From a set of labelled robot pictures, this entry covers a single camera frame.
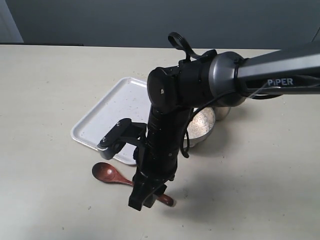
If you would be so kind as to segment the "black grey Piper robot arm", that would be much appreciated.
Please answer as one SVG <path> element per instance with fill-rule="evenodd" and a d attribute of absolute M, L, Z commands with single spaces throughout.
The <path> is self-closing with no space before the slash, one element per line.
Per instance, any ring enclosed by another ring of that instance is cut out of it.
<path fill-rule="evenodd" d="M 137 148 L 137 169 L 128 204 L 152 207 L 188 156 L 184 137 L 191 119 L 208 106 L 236 107 L 246 98 L 320 92 L 320 44 L 312 42 L 253 58 L 215 50 L 178 66 L 157 67 L 147 79 L 151 102 L 147 134 Z"/>

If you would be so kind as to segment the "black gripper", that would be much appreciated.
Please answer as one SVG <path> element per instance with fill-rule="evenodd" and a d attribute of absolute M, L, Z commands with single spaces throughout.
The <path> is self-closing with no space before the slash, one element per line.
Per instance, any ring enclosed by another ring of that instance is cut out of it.
<path fill-rule="evenodd" d="M 190 115 L 190 109 L 175 109 L 169 113 L 150 110 L 146 137 L 139 147 L 140 153 L 136 154 L 138 172 L 152 179 L 174 180 L 178 153 Z M 137 211 L 141 211 L 142 207 L 151 208 L 156 200 L 167 205 L 166 188 L 163 184 L 150 195 L 146 182 L 135 178 L 128 205 Z"/>

